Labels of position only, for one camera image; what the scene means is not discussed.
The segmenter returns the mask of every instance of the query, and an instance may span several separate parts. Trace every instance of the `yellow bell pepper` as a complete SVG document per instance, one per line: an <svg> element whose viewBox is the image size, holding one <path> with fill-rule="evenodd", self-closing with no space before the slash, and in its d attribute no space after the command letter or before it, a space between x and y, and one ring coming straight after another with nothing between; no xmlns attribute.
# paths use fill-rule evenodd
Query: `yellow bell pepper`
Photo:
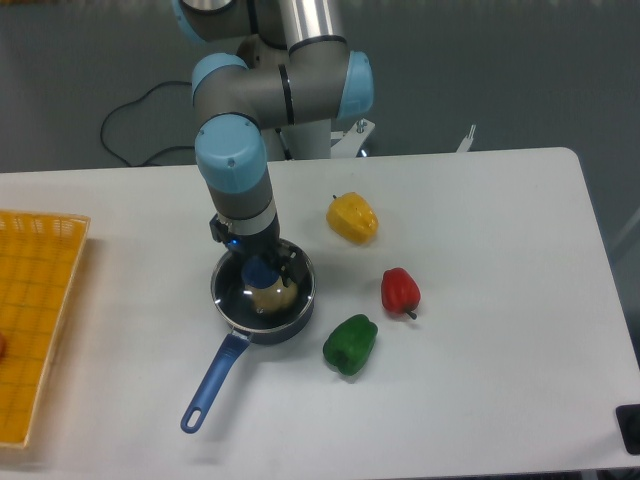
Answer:
<svg viewBox="0 0 640 480"><path fill-rule="evenodd" d="M355 192L333 198L327 210L329 226L353 243L368 242L378 231L378 217L367 201Z"/></svg>

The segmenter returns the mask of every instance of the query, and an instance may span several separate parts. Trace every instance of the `red bell pepper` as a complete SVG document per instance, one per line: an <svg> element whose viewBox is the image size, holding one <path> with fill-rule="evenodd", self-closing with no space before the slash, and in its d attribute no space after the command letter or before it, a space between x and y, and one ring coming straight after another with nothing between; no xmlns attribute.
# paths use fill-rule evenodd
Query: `red bell pepper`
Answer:
<svg viewBox="0 0 640 480"><path fill-rule="evenodd" d="M420 289L404 268L393 268L382 276L382 306L390 313L406 313L412 319L420 303Z"/></svg>

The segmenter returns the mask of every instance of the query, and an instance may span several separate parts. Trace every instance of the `blue joint cap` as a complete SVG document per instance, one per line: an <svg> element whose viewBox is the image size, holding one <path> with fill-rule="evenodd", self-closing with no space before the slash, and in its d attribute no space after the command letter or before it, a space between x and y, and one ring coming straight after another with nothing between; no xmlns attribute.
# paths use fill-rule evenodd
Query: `blue joint cap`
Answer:
<svg viewBox="0 0 640 480"><path fill-rule="evenodd" d="M207 57L204 57L198 62L196 68L193 69L191 75L191 103L196 95L196 89L198 85L210 74L218 70L219 68L238 66L244 69L248 69L247 64L244 63L240 57L236 55L229 55L228 53L214 53Z"/></svg>
<svg viewBox="0 0 640 480"><path fill-rule="evenodd" d="M173 13L176 16L176 21L178 22L178 26L185 37L187 37L192 43L203 44L207 43L203 38L198 35L193 28L191 28L191 24L184 18L184 13L182 12L182 7L180 6L180 0L172 0L171 6L173 7Z"/></svg>
<svg viewBox="0 0 640 480"><path fill-rule="evenodd" d="M267 169L267 149L260 130L241 115L218 115L205 123L195 140L196 162L207 184L223 193L254 187Z"/></svg>
<svg viewBox="0 0 640 480"><path fill-rule="evenodd" d="M363 52L351 52L337 118L362 115L368 112L372 105L373 73L369 59Z"/></svg>

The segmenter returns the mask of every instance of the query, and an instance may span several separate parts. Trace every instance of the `green bell pepper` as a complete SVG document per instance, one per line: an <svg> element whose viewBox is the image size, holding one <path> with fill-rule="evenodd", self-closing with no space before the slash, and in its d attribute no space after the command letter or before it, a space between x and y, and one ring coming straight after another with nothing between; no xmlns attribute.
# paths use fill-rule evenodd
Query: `green bell pepper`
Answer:
<svg viewBox="0 0 640 480"><path fill-rule="evenodd" d="M340 373L355 375L367 363L377 334L378 326L366 315L354 315L331 332L322 353Z"/></svg>

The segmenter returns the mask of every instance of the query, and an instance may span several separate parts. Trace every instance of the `blue pan handle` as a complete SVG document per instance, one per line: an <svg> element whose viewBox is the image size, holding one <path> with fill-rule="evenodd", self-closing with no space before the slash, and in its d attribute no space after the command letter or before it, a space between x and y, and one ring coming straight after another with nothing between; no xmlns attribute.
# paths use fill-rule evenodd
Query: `blue pan handle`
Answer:
<svg viewBox="0 0 640 480"><path fill-rule="evenodd" d="M193 400L191 400L187 411L182 417L180 427L184 432L195 433L200 429L204 417L207 416L213 401L220 391L224 379L227 378L229 370L250 344L251 342L247 337L238 334L230 333L225 337L213 362L211 362L209 370L207 370L202 379L198 391L193 396ZM197 419L190 424L192 417L196 414L198 414Z"/></svg>

